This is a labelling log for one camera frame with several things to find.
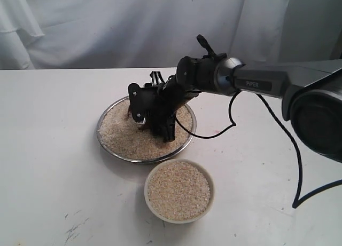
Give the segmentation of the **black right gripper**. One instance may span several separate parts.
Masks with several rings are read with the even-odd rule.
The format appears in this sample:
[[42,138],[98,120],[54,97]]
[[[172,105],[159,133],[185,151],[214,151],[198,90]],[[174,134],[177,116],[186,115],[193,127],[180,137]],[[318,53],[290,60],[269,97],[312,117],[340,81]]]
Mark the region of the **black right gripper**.
[[175,140],[177,110],[203,92],[199,85],[202,64],[202,58],[186,56],[179,61],[176,74],[166,81],[160,71],[150,73],[150,83],[157,86],[157,94],[149,110],[146,127],[153,135],[162,136],[164,142]]

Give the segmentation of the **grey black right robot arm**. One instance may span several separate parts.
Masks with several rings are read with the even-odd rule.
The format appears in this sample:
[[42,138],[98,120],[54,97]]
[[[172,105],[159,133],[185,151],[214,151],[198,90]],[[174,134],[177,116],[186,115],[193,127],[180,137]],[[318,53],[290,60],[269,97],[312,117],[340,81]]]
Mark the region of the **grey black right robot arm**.
[[248,91],[281,99],[282,117],[312,151],[341,161],[341,60],[244,64],[236,58],[182,58],[175,75],[144,95],[147,109],[168,115],[199,93]]

